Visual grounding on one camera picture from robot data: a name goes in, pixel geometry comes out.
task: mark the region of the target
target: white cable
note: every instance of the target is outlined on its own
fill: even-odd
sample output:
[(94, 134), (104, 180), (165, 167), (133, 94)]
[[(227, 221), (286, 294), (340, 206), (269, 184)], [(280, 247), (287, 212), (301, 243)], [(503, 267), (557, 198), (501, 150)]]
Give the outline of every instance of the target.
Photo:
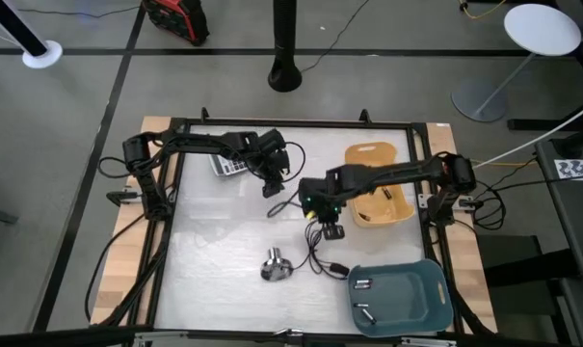
[(506, 156), (508, 156), (508, 155), (510, 155), (510, 154), (512, 154), (512, 153), (514, 153), (514, 152), (517, 152), (517, 151), (519, 151), (519, 150), (521, 150), (521, 149), (523, 149), (523, 148), (525, 148), (525, 147), (527, 147), (527, 146), (533, 145), (533, 144), (535, 144), (537, 141), (543, 140), (543, 139), (545, 139), (546, 137), (548, 137), (548, 136), (550, 136), (550, 135), (554, 134), (555, 132), (557, 132), (557, 131), (561, 130), (563, 127), (565, 127), (565, 126), (566, 126), (566, 125), (568, 125), (569, 123), (573, 122), (574, 120), (577, 120), (577, 119), (578, 119), (580, 116), (582, 116), (582, 115), (583, 115), (583, 110), (582, 110), (582, 111), (580, 111), (580, 112), (578, 112), (578, 114), (577, 114), (577, 115), (575, 115), (575, 116), (573, 116), (572, 118), (570, 118), (570, 119), (568, 119), (568, 120), (564, 121), (564, 122), (563, 122), (563, 124), (561, 124), (561, 125), (559, 125), (559, 126), (555, 127), (554, 129), (552, 129), (552, 130), (548, 131), (547, 133), (543, 134), (543, 135), (542, 135), (542, 136), (540, 136), (539, 138), (537, 138), (537, 139), (535, 139), (535, 140), (531, 140), (531, 141), (529, 141), (528, 143), (526, 143), (526, 144), (524, 144), (524, 145), (522, 145), (522, 146), (516, 147), (516, 148), (514, 148), (514, 149), (512, 149), (512, 150), (510, 150), (510, 151), (508, 151), (508, 152), (505, 152), (505, 153), (503, 153), (503, 154), (501, 154), (501, 155), (497, 155), (497, 156), (495, 156), (494, 158), (492, 158), (491, 160), (487, 160), (487, 161), (485, 161), (484, 163), (477, 164), (476, 166), (474, 166), (474, 167), (473, 167), (473, 169), (481, 168), (481, 167), (483, 167), (484, 165), (490, 164), (491, 162), (495, 162), (495, 161), (497, 161), (497, 160), (499, 160), (499, 159), (501, 159), (501, 158), (503, 158), (503, 157), (506, 157)]
[(3, 36), (1, 36), (1, 35), (0, 35), (0, 39), (1, 39), (1, 40), (4, 40), (4, 41), (6, 41), (6, 42), (10, 42), (10, 43), (12, 43), (12, 44), (14, 44), (14, 45), (16, 45), (16, 46), (19, 46), (19, 43), (15, 42), (15, 41), (13, 41), (13, 40), (11, 40), (11, 39), (7, 39), (7, 38), (5, 38), (5, 37), (3, 37)]

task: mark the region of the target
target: black pole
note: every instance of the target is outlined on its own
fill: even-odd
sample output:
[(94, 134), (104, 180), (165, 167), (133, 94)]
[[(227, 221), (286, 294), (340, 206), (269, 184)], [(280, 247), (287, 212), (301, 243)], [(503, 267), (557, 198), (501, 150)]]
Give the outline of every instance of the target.
[(28, 28), (19, 15), (0, 0), (0, 25), (33, 57), (47, 53), (47, 46)]
[(274, 46), (276, 57), (268, 83), (277, 92), (291, 92), (302, 84), (295, 66), (295, 27), (298, 0), (274, 0)]

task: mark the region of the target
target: concrete floor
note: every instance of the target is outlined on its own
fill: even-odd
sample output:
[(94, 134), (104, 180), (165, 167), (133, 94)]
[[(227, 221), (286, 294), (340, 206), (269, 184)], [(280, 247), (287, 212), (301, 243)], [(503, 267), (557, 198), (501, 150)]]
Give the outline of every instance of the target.
[[(137, 0), (14, 1), (22, 9), (105, 13)], [(359, 0), (300, 0), (299, 48), (326, 48)], [(583, 30), (583, 10), (563, 1), (563, 10)], [(203, 48), (273, 46), (271, 1), (205, 0), (212, 35)], [(473, 4), (480, 13), (490, 5)], [(458, 11), (457, 1), (371, 0), (337, 48), (518, 49), (507, 37), (508, 8), (481, 20)], [(123, 48), (137, 11), (91, 19), (24, 13), (45, 38), (65, 48)], [(192, 48), (156, 29), (147, 19), (137, 48)], [(0, 40), (0, 47), (12, 47)], [(26, 332), (36, 317), (45, 279), (66, 217), (90, 155), (121, 56), (65, 56), (46, 70), (26, 68), (16, 55), (0, 56), (0, 208), (19, 216), (0, 224), (0, 334)], [(307, 67), (316, 56), (298, 56)], [(104, 155), (120, 155), (120, 143), (139, 131), (143, 116), (197, 117), (200, 107), (213, 117), (355, 120), (362, 108), (374, 120), (436, 121), (452, 124), (458, 151), (488, 159), (538, 134), (510, 132), (506, 120), (467, 120), (449, 94), (465, 78), (498, 83), (521, 61), (510, 58), (365, 57), (332, 55), (307, 72), (293, 93), (275, 93), (266, 84), (272, 56), (135, 56), (130, 61)], [(583, 71), (571, 58), (539, 58), (507, 88), (507, 118), (559, 119), (583, 102)], [(508, 161), (525, 161), (527, 149)], [(509, 169), (488, 167), (478, 178), (494, 182)], [(512, 182), (538, 179), (525, 169)], [(110, 238), (117, 209), (105, 193), (122, 181), (96, 175), (49, 329), (87, 325), (83, 298), (96, 259)], [(532, 205), (522, 198), (532, 197)], [(500, 234), (538, 235), (543, 250), (567, 243), (547, 190), (530, 186), (504, 195), (508, 206)]]

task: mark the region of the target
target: wooden table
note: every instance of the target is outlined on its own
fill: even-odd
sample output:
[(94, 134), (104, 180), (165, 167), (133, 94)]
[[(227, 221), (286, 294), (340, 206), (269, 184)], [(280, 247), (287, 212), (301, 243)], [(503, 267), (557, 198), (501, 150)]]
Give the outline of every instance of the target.
[[(170, 121), (171, 118), (169, 117), (145, 117), (142, 124), (142, 131), (157, 132), (166, 130), (169, 128)], [(454, 138), (449, 124), (428, 123), (427, 128), (432, 153), (444, 150), (452, 153), (456, 152)], [(415, 143), (418, 151), (417, 155), (422, 159), (419, 136), (416, 136)], [(157, 149), (158, 147), (150, 145), (152, 154)], [(176, 160), (177, 155), (174, 155), (170, 159), (167, 173), (168, 181), (172, 181)], [(158, 170), (155, 170), (155, 176), (158, 175)], [(138, 186), (133, 177), (128, 178), (127, 185), (132, 187)], [(140, 203), (123, 204), (119, 210), (114, 233), (120, 231), (142, 213), (143, 209)], [(470, 225), (472, 224), (469, 214), (455, 212), (455, 218)], [(154, 245), (152, 247), (153, 250), (157, 248), (156, 242), (160, 239), (160, 233), (162, 232), (162, 226), (160, 225), (162, 223), (159, 223), (159, 227), (156, 230)], [(147, 221), (141, 220), (129, 232), (122, 235), (110, 248), (94, 304), (92, 323), (98, 323), (107, 318), (135, 282), (146, 238), (146, 226)], [(490, 295), (486, 285), (486, 279), (484, 278), (484, 268), (475, 234), (467, 227), (459, 224), (447, 227), (446, 234), (454, 278), (459, 292), (473, 312), (479, 316), (484, 325), (493, 332), (496, 332), (496, 323), (494, 321)], [(435, 252), (437, 253), (437, 257), (440, 258), (437, 246), (435, 246)], [(137, 323), (143, 324), (146, 321), (150, 292), (151, 280), (142, 297)], [(466, 325), (464, 326), (464, 331), (470, 334), (470, 329)]]

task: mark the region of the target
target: white table surface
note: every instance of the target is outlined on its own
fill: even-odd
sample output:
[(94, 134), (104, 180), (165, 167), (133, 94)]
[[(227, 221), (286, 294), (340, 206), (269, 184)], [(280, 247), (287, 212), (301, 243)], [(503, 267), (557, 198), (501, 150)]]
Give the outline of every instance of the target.
[[(269, 128), (193, 126), (194, 133), (257, 131)], [(396, 162), (410, 161), (402, 130), (279, 128), (286, 141), (307, 153), (301, 176), (325, 177), (344, 164), (349, 146), (386, 141), (397, 149)], [(301, 153), (288, 147), (292, 173)], [(263, 199), (262, 181), (250, 173), (231, 177), (213, 174), (207, 155), (187, 154), (177, 196), (171, 243), (160, 292), (155, 327), (159, 329), (273, 332), (302, 329), (307, 333), (358, 334), (353, 324), (345, 281), (317, 276), (305, 266), (292, 277), (268, 282), (259, 276), (269, 248), (299, 265), (307, 254), (302, 210), (288, 206), (274, 219), (265, 214), (287, 200), (299, 182), (286, 183), (282, 193)], [(412, 184), (403, 185), (415, 206)], [(349, 268), (414, 262), (423, 258), (417, 216), (380, 228), (360, 228), (343, 209), (342, 240), (322, 240), (322, 259)]]
[(545, 5), (516, 6), (505, 15), (504, 25), (507, 34), (520, 47), (544, 56), (569, 54), (581, 41), (576, 23)]

